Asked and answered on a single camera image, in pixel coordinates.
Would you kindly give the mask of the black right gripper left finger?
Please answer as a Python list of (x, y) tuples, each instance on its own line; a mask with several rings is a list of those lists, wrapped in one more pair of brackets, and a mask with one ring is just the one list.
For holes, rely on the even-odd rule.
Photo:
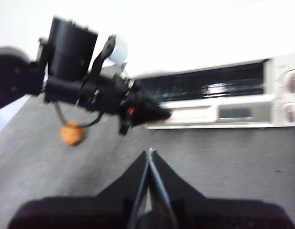
[(142, 152), (97, 195), (55, 196), (22, 204), (10, 229), (125, 229), (146, 199), (148, 161)]

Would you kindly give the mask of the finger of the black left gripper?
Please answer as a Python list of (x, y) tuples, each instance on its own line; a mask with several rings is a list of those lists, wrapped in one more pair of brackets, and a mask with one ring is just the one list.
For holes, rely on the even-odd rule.
[(170, 115), (170, 111), (161, 108), (155, 101), (150, 99), (144, 92), (139, 82), (134, 82), (132, 86), (133, 106), (136, 115), (154, 114), (154, 115)]
[(171, 117), (171, 113), (156, 104), (142, 105), (135, 109), (132, 115), (132, 126), (143, 125), (148, 122), (157, 122)]

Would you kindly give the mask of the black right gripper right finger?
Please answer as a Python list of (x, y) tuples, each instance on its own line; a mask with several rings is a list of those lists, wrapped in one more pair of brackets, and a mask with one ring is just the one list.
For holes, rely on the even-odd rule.
[(149, 152), (152, 209), (176, 229), (294, 229), (279, 205), (254, 199), (208, 198)]

